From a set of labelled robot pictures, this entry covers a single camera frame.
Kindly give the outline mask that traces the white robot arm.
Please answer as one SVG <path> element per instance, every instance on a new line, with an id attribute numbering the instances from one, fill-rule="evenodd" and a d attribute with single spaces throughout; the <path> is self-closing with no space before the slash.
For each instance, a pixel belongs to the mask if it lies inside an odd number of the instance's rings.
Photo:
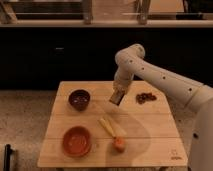
<path id="1" fill-rule="evenodd" d="M 133 44 L 118 51 L 110 101 L 119 105 L 137 76 L 196 114 L 195 128 L 188 158 L 189 171 L 213 171 L 213 87 L 184 77 L 144 60 L 145 49 Z"/>

